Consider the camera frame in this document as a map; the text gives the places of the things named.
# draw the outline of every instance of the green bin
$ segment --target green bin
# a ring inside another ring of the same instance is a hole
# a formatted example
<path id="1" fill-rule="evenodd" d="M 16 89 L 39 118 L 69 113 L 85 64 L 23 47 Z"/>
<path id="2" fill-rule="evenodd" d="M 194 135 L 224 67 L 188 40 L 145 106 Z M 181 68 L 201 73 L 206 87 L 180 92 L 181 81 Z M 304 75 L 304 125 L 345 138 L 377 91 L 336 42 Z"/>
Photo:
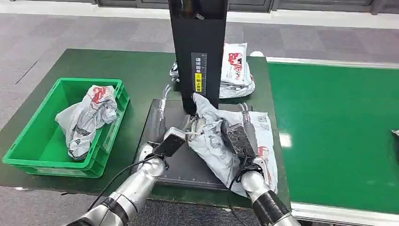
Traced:
<path id="1" fill-rule="evenodd" d="M 82 101 L 92 86 L 113 86 L 117 120 L 97 129 L 85 159 L 68 156 L 65 135 L 54 120 L 65 108 Z M 29 174 L 98 178 L 105 169 L 113 142 L 129 102 L 119 79 L 60 78 L 3 157 L 3 163 Z"/>

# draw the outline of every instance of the black cable sleeve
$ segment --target black cable sleeve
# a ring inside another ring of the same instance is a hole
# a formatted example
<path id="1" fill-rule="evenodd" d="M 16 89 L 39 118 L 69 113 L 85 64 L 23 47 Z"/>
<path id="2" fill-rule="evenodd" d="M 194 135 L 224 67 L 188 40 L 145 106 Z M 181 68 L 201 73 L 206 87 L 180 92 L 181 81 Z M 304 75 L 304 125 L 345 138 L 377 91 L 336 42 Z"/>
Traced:
<path id="1" fill-rule="evenodd" d="M 289 213 L 283 202 L 273 191 L 262 194 L 253 204 L 254 212 L 262 225 L 273 225 Z"/>

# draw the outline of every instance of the package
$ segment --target package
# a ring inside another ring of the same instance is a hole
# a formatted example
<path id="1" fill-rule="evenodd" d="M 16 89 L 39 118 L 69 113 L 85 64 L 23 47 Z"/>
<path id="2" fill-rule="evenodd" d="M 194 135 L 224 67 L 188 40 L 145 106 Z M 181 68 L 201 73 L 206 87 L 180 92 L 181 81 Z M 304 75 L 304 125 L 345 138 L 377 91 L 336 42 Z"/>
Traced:
<path id="1" fill-rule="evenodd" d="M 249 86 L 251 81 L 246 74 L 247 44 L 224 44 L 221 82 L 239 86 Z"/>
<path id="2" fill-rule="evenodd" d="M 255 90 L 254 77 L 249 72 L 248 63 L 246 63 L 246 78 L 251 81 L 248 86 L 238 86 L 226 82 L 220 83 L 219 98 L 233 98 L 233 97 L 245 97 Z"/>
<path id="3" fill-rule="evenodd" d="M 226 187 L 239 171 L 239 159 L 225 146 L 221 133 L 223 120 L 230 124 L 243 124 L 241 112 L 229 112 L 215 109 L 210 102 L 200 94 L 194 93 L 193 100 L 197 106 L 199 119 L 191 125 L 188 145 L 209 166 L 212 172 Z M 266 163 L 265 184 L 277 193 L 277 162 L 273 149 L 273 133 L 267 113 L 248 112 L 250 121 L 255 128 L 257 139 L 257 156 Z M 241 183 L 234 183 L 231 190 L 239 195 L 247 196 Z"/>
<path id="4" fill-rule="evenodd" d="M 74 160 L 84 159 L 96 130 L 117 118 L 117 104 L 112 86 L 92 86 L 83 100 L 56 115 L 55 121 L 65 134 L 68 155 Z"/>

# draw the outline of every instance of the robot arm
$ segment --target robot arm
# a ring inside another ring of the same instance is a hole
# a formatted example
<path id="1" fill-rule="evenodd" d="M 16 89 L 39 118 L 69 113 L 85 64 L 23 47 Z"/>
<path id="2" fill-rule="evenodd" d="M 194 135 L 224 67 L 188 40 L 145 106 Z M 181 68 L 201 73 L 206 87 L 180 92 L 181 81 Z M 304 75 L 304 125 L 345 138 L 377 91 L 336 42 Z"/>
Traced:
<path id="1" fill-rule="evenodd" d="M 301 226 L 277 195 L 265 185 L 261 173 L 255 170 L 244 173 L 241 184 L 252 201 L 254 213 L 261 225 Z"/>
<path id="2" fill-rule="evenodd" d="M 100 205 L 67 226 L 125 226 L 143 207 L 158 177 L 166 170 L 160 157 L 144 163 Z"/>
<path id="3" fill-rule="evenodd" d="M 222 135 L 227 146 L 240 159 L 240 171 L 234 181 L 241 181 L 252 201 L 254 213 L 261 225 L 300 226 L 278 196 L 265 183 L 266 164 L 254 150 L 257 147 L 255 129 L 247 112 L 243 111 L 243 124 L 222 123 Z"/>

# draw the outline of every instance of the warning label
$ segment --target warning label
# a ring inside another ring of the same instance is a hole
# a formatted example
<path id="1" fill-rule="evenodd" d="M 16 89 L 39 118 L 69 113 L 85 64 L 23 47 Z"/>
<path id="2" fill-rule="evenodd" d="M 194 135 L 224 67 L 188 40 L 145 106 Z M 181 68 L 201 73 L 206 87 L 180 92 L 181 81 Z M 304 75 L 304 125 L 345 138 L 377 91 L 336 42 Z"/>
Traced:
<path id="1" fill-rule="evenodd" d="M 195 73 L 195 91 L 202 92 L 202 74 Z"/>

